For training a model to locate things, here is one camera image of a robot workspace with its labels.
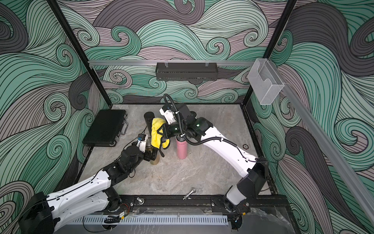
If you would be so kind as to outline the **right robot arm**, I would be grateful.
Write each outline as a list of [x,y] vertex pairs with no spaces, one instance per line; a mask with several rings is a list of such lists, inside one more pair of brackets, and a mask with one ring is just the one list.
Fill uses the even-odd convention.
[[255,199],[266,183],[268,165],[264,158],[256,158],[230,141],[206,118],[197,117],[184,103],[165,104],[160,109],[165,118],[157,132],[164,139],[179,137],[193,146],[204,145],[226,160],[242,177],[224,196],[229,212],[247,199]]

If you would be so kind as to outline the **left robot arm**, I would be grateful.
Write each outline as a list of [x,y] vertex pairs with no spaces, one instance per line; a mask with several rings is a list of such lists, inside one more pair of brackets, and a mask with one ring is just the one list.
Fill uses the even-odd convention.
[[131,145],[94,176],[71,187],[29,200],[18,219],[23,234],[52,234],[69,222],[91,213],[116,212],[122,204],[114,186],[127,179],[142,161],[155,160],[154,149]]

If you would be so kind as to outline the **gold thermos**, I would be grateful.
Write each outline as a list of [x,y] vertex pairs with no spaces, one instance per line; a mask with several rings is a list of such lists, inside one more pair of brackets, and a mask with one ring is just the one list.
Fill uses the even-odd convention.
[[147,156],[150,159],[150,164],[157,165],[160,161],[160,156],[158,155],[158,149],[152,146],[151,138],[147,139],[146,151],[147,151]]

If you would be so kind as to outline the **yellow cleaning cloth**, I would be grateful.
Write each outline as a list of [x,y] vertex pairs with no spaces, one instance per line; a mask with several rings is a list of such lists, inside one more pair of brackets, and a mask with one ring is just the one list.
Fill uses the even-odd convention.
[[158,149],[161,157],[165,157],[165,154],[162,150],[166,150],[170,145],[170,140],[165,138],[163,135],[163,127],[166,121],[161,118],[154,118],[152,120],[151,127],[151,145]]

